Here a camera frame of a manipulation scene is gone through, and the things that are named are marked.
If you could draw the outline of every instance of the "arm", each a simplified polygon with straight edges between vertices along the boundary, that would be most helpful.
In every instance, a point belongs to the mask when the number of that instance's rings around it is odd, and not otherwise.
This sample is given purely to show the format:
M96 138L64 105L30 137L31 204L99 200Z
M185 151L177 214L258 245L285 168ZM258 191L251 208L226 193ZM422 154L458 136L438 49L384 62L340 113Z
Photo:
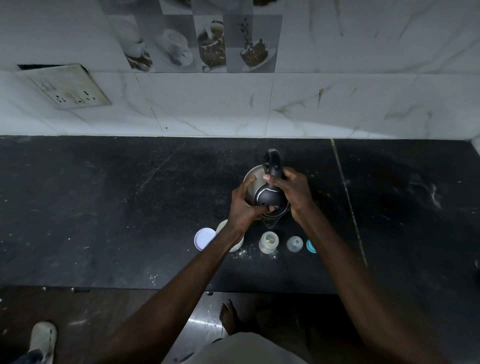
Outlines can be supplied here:
M448 363L387 304L368 270L313 202L306 177L292 169L284 169L284 174L287 180L268 175L264 179L285 192L294 219L323 260L363 342L399 363Z
M97 363L162 362L228 251L253 220L274 209L245 202L247 186L254 180L253 176L232 192L228 223L222 231L107 339Z

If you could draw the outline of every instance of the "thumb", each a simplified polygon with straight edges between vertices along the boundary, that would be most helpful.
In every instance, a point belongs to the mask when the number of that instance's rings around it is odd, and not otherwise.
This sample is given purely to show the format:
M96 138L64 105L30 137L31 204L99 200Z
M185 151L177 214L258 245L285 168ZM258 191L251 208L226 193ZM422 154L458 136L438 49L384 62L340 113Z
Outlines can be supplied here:
M257 216L268 214L269 212L275 211L274 206L268 206L268 205L257 206L257 207L254 207L254 209Z
M270 174L264 174L264 181L267 181L267 183L272 184L273 186L280 187L282 190L288 189L288 181L284 180L283 178L272 176Z

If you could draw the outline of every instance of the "wall socket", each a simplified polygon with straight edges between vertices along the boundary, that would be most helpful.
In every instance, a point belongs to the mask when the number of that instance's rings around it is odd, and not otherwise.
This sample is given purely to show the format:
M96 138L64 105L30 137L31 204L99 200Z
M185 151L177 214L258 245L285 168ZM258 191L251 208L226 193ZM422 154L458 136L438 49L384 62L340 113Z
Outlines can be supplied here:
M107 106L112 103L79 64L21 71L42 90L58 109Z

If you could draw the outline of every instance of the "black kettle handle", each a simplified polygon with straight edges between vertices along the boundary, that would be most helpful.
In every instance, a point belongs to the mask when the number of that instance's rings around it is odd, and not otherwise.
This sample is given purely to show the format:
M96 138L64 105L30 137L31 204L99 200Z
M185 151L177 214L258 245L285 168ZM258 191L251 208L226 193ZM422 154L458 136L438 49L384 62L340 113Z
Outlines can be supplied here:
M271 176L277 176L282 178L283 166L280 152L276 149L269 149L264 156L264 172Z

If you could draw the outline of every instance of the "stainless steel kettle body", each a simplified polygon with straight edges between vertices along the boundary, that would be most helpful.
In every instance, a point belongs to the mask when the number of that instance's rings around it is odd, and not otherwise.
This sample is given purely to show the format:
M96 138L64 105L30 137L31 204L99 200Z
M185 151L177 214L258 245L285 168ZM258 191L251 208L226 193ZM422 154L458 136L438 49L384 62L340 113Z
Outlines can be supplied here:
M290 203L285 197L285 193L279 187L265 182L263 179L264 174L277 177L283 176L280 153L276 149L269 149L265 154L264 163L253 167L243 179L245 181L252 175L256 177L255 181L247 187L245 194L245 201L247 201L249 205L269 205L275 207L274 211L261 216L265 225L271 229L278 219L288 212Z

